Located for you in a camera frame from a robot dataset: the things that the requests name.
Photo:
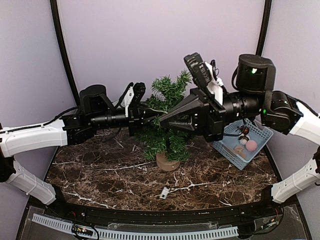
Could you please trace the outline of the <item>white light battery box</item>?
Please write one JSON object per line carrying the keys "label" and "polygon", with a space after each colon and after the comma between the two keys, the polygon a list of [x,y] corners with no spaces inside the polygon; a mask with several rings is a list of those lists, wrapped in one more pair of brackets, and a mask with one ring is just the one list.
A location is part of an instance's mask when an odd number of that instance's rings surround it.
{"label": "white light battery box", "polygon": [[164,187],[164,188],[162,189],[162,192],[161,192],[161,194],[160,194],[159,197],[160,197],[161,199],[164,199],[164,200],[165,200],[165,199],[167,198],[169,192],[170,192],[170,189],[167,188],[167,187]]}

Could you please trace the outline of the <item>small green christmas tree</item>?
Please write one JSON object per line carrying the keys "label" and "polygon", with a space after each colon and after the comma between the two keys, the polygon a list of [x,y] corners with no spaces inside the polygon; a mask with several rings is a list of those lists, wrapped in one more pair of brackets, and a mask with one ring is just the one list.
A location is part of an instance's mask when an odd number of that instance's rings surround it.
{"label": "small green christmas tree", "polygon": [[[175,81],[170,76],[156,78],[151,84],[152,94],[146,99],[147,108],[168,113],[184,99],[186,87],[191,82],[192,77],[187,70],[182,70]],[[162,127],[157,116],[140,129],[135,138],[145,145],[144,158],[147,161],[154,161],[157,154],[164,154],[169,162],[185,162],[190,156],[187,143],[194,136]]]}

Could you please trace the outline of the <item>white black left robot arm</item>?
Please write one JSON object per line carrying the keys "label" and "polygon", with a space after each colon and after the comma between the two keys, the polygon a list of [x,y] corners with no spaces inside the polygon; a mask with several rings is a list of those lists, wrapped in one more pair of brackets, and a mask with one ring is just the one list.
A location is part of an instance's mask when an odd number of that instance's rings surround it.
{"label": "white black left robot arm", "polygon": [[0,181],[15,186],[46,206],[60,218],[71,213],[63,193],[27,171],[14,158],[16,154],[46,147],[82,144],[98,130],[128,128],[130,136],[161,114],[141,99],[146,91],[143,82],[129,83],[113,104],[104,85],[95,84],[79,93],[79,106],[69,108],[54,119],[21,127],[0,129]]}

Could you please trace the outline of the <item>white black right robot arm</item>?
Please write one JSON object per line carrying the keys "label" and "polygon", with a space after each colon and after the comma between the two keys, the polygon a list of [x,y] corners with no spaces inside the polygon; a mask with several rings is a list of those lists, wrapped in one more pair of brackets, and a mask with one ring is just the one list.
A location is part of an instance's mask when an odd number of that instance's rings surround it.
{"label": "white black right robot arm", "polygon": [[215,61],[206,62],[199,53],[184,57],[195,88],[160,118],[160,125],[196,136],[207,142],[227,136],[225,127],[260,116],[261,124],[284,135],[320,142],[320,116],[306,103],[274,90],[276,67],[259,55],[241,54],[229,93],[216,74]]}

